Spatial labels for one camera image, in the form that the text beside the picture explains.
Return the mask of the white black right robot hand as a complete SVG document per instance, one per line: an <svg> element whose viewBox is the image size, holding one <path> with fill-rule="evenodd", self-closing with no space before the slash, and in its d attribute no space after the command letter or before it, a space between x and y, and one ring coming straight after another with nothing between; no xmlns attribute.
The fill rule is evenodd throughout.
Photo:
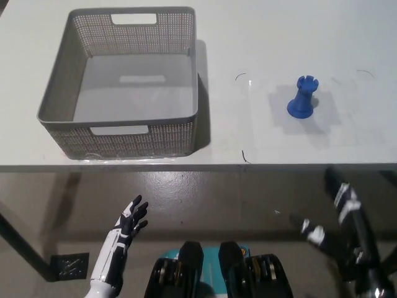
<svg viewBox="0 0 397 298"><path fill-rule="evenodd" d="M339 226L346 236L327 233L321 225L315 225L310 219L297 214L290 215L291 223L309 244L336 261L354 261L369 266L377 264L379 255L373 234L355 189L333 167L325 170L324 183L336 209Z"/></svg>

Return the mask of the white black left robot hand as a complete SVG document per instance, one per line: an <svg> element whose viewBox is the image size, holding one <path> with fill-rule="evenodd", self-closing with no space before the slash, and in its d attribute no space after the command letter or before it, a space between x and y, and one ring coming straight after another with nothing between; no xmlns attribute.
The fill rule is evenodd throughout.
<svg viewBox="0 0 397 298"><path fill-rule="evenodd" d="M148 203L141 200L142 195L136 196L108 232L94 265L85 298L118 297L120 294L128 249L139 231L148 224L144 219Z"/></svg>

